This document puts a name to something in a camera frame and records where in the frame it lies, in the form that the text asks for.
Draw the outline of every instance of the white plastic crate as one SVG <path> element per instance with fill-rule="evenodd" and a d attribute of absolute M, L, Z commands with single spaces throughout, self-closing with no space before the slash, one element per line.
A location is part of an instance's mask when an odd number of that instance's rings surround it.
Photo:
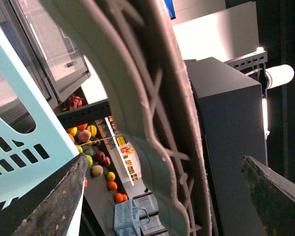
<path fill-rule="evenodd" d="M 144 210 L 147 220 L 140 221 L 139 210 Z M 150 219 L 147 210 L 137 207 L 132 198 L 115 206 L 114 229 L 118 236 L 140 236 L 140 227 L 147 225 Z"/>
<path fill-rule="evenodd" d="M 1 29 L 0 72 L 36 123 L 34 131 L 21 134 L 0 118 L 0 208 L 5 208 L 79 152 Z M 71 222 L 75 229 L 69 228 L 73 235 L 78 234 L 81 207 L 80 200 Z"/>

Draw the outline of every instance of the orange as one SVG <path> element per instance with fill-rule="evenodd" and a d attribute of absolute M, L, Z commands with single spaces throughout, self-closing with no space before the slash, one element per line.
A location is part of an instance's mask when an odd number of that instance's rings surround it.
<path fill-rule="evenodd" d="M 122 194 L 121 193 L 117 193 L 115 195 L 115 201 L 116 201 L 116 203 L 121 203 L 122 202 Z"/>
<path fill-rule="evenodd" d="M 87 126 L 88 126 L 88 124 L 85 123 L 85 124 L 81 124 L 81 125 L 77 126 L 77 128 L 78 128 L 78 130 L 85 130 Z"/>
<path fill-rule="evenodd" d="M 75 142 L 74 137 L 71 134 L 68 134 L 72 142 Z"/>
<path fill-rule="evenodd" d="M 122 195 L 122 201 L 125 202 L 125 201 L 128 201 L 128 196 L 123 194 Z"/>
<path fill-rule="evenodd" d="M 108 184 L 108 188 L 109 188 L 109 190 L 111 190 L 111 191 L 115 191 L 115 190 L 117 190 L 117 184 L 116 184 L 116 182 L 115 182 L 115 181 L 111 181 L 111 182 Z"/>

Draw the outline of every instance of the glass door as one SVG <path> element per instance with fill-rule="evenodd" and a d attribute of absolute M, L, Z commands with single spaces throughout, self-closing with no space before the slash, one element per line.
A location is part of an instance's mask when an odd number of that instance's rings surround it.
<path fill-rule="evenodd" d="M 9 5 L 0 0 L 0 28 L 23 62 L 29 74 L 51 107 L 58 101 L 52 92 L 44 71 L 27 40 L 21 25 Z M 0 117 L 19 132 L 30 130 L 34 123 L 27 110 L 0 73 Z"/>
<path fill-rule="evenodd" d="M 14 0 L 12 5 L 39 52 L 56 96 L 64 101 L 89 77 L 83 55 L 38 0 Z"/>

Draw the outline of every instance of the shopping basket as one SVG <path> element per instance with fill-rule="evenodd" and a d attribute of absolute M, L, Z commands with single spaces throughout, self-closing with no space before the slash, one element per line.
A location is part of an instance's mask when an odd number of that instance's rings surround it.
<path fill-rule="evenodd" d="M 146 220 L 140 221 L 139 210 L 146 212 Z M 149 221 L 147 210 L 137 207 L 132 198 L 115 206 L 114 229 L 118 236 L 140 236 L 140 227 L 147 225 Z"/>
<path fill-rule="evenodd" d="M 0 28 L 0 72 L 35 121 L 21 134 L 0 118 L 0 209 L 25 195 L 79 154 Z M 77 235 L 80 200 L 69 232 Z"/>

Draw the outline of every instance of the yellow fruit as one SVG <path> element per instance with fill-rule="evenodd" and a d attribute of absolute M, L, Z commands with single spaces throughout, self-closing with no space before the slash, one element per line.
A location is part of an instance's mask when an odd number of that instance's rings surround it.
<path fill-rule="evenodd" d="M 76 136 L 78 132 L 78 128 L 77 127 L 73 127 L 71 129 L 67 129 L 67 133 L 71 134 L 72 136 Z"/>
<path fill-rule="evenodd" d="M 94 143 L 92 143 L 92 141 L 91 140 L 87 140 L 87 146 L 92 146 Z"/>
<path fill-rule="evenodd" d="M 76 146 L 76 147 L 77 147 L 79 153 L 82 153 L 83 152 L 83 148 L 82 147 L 80 147 L 80 146 Z"/>
<path fill-rule="evenodd" d="M 114 181 L 115 178 L 116 178 L 116 176 L 113 172 L 108 172 L 108 174 L 107 174 L 108 181 Z"/>
<path fill-rule="evenodd" d="M 94 137 L 97 133 L 97 128 L 95 125 L 89 125 L 87 130 L 91 133 L 91 136 Z"/>

